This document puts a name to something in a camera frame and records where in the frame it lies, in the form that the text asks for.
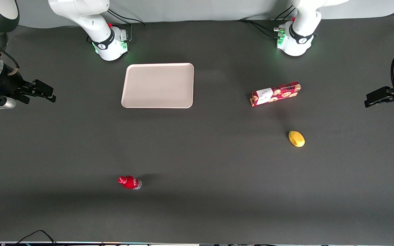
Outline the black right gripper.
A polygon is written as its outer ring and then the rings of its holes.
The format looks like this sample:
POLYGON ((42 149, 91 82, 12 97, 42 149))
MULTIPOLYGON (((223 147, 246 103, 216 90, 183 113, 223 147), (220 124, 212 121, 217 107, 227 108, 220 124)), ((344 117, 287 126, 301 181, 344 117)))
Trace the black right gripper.
POLYGON ((40 80, 25 81, 19 72, 10 76, 3 70, 0 74, 0 95, 11 98, 19 96, 19 101, 24 104, 29 104, 30 97, 41 97, 54 103, 56 96, 53 91, 53 87, 40 80))

